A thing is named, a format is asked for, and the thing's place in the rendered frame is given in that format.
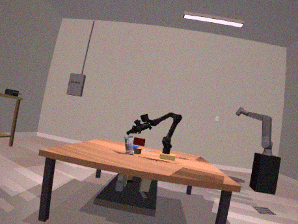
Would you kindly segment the glass french press with black handle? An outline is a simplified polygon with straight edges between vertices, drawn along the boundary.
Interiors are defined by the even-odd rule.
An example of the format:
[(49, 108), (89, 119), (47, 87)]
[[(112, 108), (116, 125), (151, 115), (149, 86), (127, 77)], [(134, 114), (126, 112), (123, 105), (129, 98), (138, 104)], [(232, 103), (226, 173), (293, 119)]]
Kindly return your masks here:
[(125, 144), (125, 154), (132, 154), (133, 151), (133, 136), (126, 136), (124, 137), (124, 144)]

